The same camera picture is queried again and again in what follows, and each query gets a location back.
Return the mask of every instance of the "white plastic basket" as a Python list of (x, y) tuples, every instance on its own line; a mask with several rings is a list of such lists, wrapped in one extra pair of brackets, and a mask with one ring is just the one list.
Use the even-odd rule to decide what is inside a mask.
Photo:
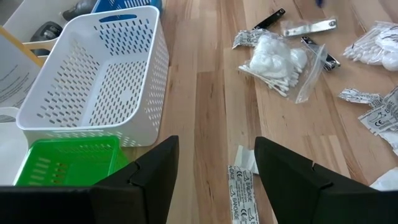
[(3, 26), (22, 43), (30, 42), (33, 34), (46, 22), (62, 27), (67, 21), (61, 13), (79, 0), (24, 0)]
[(122, 146), (151, 145), (158, 135), (168, 68), (156, 7), (77, 17), (54, 45), (17, 125), (29, 142), (117, 135)]

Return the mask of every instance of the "black handle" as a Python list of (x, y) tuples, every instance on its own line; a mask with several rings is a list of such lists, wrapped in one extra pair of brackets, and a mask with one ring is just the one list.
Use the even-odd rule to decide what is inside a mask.
[(270, 15), (267, 19), (264, 19), (253, 29), (266, 29), (278, 21), (286, 13), (285, 9), (279, 9), (277, 12)]

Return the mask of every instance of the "white paper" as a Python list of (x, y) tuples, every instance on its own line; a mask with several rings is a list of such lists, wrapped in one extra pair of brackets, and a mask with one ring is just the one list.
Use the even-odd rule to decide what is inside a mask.
[(398, 120), (386, 106), (380, 106), (374, 110), (368, 111), (366, 114), (358, 118), (374, 135), (394, 127)]
[(254, 30), (241, 30), (236, 35), (232, 49), (237, 46), (255, 47), (259, 42), (260, 36), (269, 32), (265, 29), (254, 29)]
[(381, 106), (383, 101), (383, 97), (378, 93), (363, 93), (352, 88), (344, 89), (338, 97), (351, 103), (369, 104), (372, 108)]
[(232, 224), (259, 224), (252, 172), (228, 166), (228, 177)]
[(398, 167), (387, 171), (371, 184), (370, 187), (380, 191), (398, 190)]
[[(393, 102), (394, 100), (397, 101), (397, 90), (398, 89), (395, 88), (390, 94), (386, 96), (385, 99), (379, 94), (363, 93), (355, 89), (345, 89), (339, 94), (339, 97), (352, 103), (369, 104), (373, 108), (373, 110), (368, 111), (366, 114), (360, 116), (359, 119), (362, 120), (361, 122), (364, 123), (369, 130), (371, 130), (373, 133), (378, 133), (380, 137), (386, 140), (391, 145), (394, 153), (398, 156), (398, 127), (397, 124), (393, 124), (392, 126), (390, 125), (391, 123), (395, 122), (394, 120), (396, 118), (392, 115), (392, 113), (390, 113), (388, 109), (394, 107), (394, 104), (391, 102)], [(392, 105), (387, 107), (385, 103), (389, 102)], [(377, 128), (384, 126), (386, 122), (387, 126), (382, 128), (383, 131), (377, 131)]]
[(238, 152), (235, 157), (235, 166), (250, 170), (254, 174), (258, 174), (256, 158), (254, 157), (254, 150), (249, 150), (243, 146), (238, 147)]
[[(40, 66), (0, 32), (0, 107), (19, 108), (40, 72)], [(0, 123), (7, 120), (0, 116)]]

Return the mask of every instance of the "perforated basket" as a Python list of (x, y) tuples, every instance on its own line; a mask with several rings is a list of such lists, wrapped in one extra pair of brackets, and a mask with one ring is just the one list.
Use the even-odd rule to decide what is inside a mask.
[(128, 164), (115, 136), (33, 143), (16, 185), (92, 185)]
[(156, 7), (77, 17), (66, 25), (32, 85), (17, 125), (29, 142), (117, 135), (122, 146), (151, 145), (158, 135), (168, 67)]
[(92, 13), (118, 9), (127, 9), (137, 6), (155, 6), (162, 13), (162, 0), (98, 0)]

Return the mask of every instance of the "green plastic basket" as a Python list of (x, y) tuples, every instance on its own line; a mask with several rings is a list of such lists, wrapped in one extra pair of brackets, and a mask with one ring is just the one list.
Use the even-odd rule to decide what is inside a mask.
[(16, 185), (93, 185), (127, 164), (114, 136), (39, 140)]

